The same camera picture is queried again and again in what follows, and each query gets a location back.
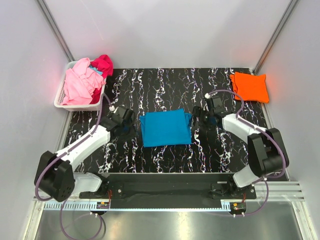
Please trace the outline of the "blue t shirt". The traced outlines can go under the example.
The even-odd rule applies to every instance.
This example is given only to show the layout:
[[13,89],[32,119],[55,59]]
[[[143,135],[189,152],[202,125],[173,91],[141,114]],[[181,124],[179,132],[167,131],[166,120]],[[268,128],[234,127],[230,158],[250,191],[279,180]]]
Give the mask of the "blue t shirt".
[[147,112],[139,117],[145,148],[190,145],[192,143],[192,114],[182,108]]

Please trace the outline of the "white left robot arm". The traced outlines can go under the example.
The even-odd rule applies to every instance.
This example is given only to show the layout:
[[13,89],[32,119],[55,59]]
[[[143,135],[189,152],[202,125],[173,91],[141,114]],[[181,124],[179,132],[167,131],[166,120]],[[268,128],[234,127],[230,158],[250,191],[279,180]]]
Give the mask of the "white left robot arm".
[[34,178],[35,196],[44,201],[39,191],[57,202],[71,195],[80,198],[103,198],[108,193],[107,177],[98,173],[75,173],[75,169],[93,152],[113,140],[131,139],[136,134],[135,112],[124,106],[111,107],[99,115],[97,123],[69,146],[52,153],[44,152]]

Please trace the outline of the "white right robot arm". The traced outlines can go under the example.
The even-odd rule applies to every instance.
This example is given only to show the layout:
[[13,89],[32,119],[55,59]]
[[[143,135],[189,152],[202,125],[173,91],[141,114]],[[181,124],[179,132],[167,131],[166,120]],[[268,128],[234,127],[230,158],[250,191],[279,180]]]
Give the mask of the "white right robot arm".
[[285,173],[289,159],[278,129],[259,127],[242,118],[239,113],[227,111],[218,96],[205,101],[207,108],[193,107],[191,124],[206,130],[218,127],[232,133],[247,144],[248,153],[248,164],[233,174],[220,191],[213,189],[212,193],[236,199],[258,181],[272,177],[276,172]]

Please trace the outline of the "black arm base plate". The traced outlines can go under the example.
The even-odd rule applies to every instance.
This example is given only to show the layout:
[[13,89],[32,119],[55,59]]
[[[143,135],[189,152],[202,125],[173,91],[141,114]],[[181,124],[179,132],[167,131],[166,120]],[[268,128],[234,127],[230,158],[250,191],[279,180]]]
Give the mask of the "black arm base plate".
[[111,199],[111,209],[212,211],[221,201],[255,200],[252,185],[238,188],[231,173],[111,173],[81,199]]

